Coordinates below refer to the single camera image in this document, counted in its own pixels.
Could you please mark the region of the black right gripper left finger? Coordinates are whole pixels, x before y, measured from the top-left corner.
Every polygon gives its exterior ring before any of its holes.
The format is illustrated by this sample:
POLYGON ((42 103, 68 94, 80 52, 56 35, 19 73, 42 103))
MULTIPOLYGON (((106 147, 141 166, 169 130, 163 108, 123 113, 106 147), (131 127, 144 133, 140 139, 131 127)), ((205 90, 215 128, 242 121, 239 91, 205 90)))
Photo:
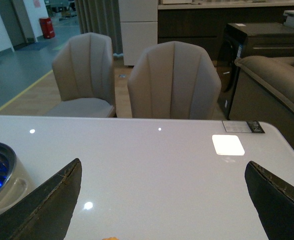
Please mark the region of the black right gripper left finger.
POLYGON ((0 240, 62 240, 81 188, 76 158, 0 215, 0 240))

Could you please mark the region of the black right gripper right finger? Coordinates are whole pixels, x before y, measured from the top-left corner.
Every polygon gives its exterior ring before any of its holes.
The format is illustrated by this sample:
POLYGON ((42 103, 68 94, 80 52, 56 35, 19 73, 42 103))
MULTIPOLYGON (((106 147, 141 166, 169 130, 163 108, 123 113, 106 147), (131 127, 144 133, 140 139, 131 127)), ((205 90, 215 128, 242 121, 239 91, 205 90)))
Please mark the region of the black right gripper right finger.
POLYGON ((294 240, 294 186, 254 161, 245 169, 251 201, 270 240, 294 240))

